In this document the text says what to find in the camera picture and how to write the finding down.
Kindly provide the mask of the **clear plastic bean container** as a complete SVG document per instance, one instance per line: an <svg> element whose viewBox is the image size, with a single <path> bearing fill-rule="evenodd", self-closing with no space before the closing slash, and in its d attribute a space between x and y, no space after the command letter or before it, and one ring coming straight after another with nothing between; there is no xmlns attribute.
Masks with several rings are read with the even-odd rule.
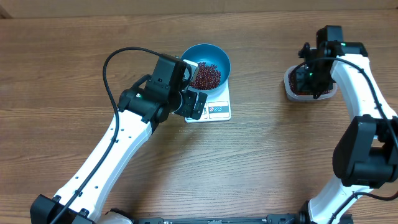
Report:
<svg viewBox="0 0 398 224"><path fill-rule="evenodd" d="M285 92L287 94L287 98L290 101L315 101L315 99L313 98L313 95L305 95L305 96L299 96L296 95L294 93L292 93L290 87L289 87L289 81L288 81L288 74L291 73L291 71L296 67L296 65L291 66L290 68L287 69L287 71L285 72L284 75L284 85L285 85ZM338 90L338 85L336 83L332 83L332 85L330 85L330 89L327 90L326 92L324 92L319 98L317 98L317 100L325 100L325 99L329 99L332 96L335 95L335 93Z"/></svg>

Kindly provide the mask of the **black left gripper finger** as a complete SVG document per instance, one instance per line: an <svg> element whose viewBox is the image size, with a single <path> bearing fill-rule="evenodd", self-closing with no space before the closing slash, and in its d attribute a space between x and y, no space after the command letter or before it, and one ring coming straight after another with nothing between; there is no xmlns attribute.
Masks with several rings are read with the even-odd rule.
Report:
<svg viewBox="0 0 398 224"><path fill-rule="evenodd" d="M180 116L198 116L199 112L195 108L197 96L198 93L194 91L181 92L181 105L174 113Z"/></svg>
<svg viewBox="0 0 398 224"><path fill-rule="evenodd" d="M208 95L206 93L199 92L195 106L192 111L192 115L191 115L192 119L199 120L201 118L203 109L205 107L207 96Z"/></svg>

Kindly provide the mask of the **teal plastic bowl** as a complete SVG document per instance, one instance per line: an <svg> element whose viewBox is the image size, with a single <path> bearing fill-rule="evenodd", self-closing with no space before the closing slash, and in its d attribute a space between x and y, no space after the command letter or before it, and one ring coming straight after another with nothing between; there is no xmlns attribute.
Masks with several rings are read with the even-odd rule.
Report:
<svg viewBox="0 0 398 224"><path fill-rule="evenodd" d="M231 74L231 62L227 53L213 44L196 44L184 51L182 59L190 60L197 64L200 62L205 62L207 65L215 64L221 72L221 82L219 86L221 86L225 81L228 81ZM200 92L206 91L197 90L191 86L190 89Z"/></svg>

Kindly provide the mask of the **red beans in bowl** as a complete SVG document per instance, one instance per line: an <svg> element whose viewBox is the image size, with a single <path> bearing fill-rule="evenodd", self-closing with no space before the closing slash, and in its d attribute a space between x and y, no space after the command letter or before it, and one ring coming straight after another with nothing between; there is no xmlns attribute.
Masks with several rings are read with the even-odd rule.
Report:
<svg viewBox="0 0 398 224"><path fill-rule="evenodd" d="M190 86L197 90L212 90L219 86L221 72L215 64L207 65L205 62L198 64L198 73Z"/></svg>

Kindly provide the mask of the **white digital kitchen scale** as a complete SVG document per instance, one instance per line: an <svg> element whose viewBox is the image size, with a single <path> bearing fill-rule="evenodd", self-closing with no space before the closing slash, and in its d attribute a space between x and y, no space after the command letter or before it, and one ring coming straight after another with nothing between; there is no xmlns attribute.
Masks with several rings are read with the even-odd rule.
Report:
<svg viewBox="0 0 398 224"><path fill-rule="evenodd" d="M205 107L198 120L185 118L186 123L205 123L215 121L229 121L231 119L231 102L229 84L225 81L214 90L203 91L208 95Z"/></svg>

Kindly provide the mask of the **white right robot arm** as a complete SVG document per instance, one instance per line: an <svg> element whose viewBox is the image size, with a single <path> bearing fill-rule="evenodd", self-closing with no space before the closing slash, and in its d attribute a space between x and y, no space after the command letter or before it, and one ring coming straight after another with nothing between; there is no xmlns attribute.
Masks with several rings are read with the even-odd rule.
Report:
<svg viewBox="0 0 398 224"><path fill-rule="evenodd" d="M397 113L372 76L368 52L347 42L341 26L317 31L317 44L304 44L299 65L284 77L287 98L312 101L339 90L351 119L333 152L333 176L296 214L269 214L265 223L352 223L348 209L359 198L397 179Z"/></svg>

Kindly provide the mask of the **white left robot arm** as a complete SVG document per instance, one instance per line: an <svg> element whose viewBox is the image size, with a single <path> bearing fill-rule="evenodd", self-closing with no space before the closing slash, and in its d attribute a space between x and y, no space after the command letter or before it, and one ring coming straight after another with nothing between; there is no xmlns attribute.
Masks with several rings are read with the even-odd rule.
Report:
<svg viewBox="0 0 398 224"><path fill-rule="evenodd" d="M170 113L199 119L207 95L133 86L124 90L111 124L77 173L53 196L39 195L32 223L133 223L123 211L101 212L108 195L137 150Z"/></svg>

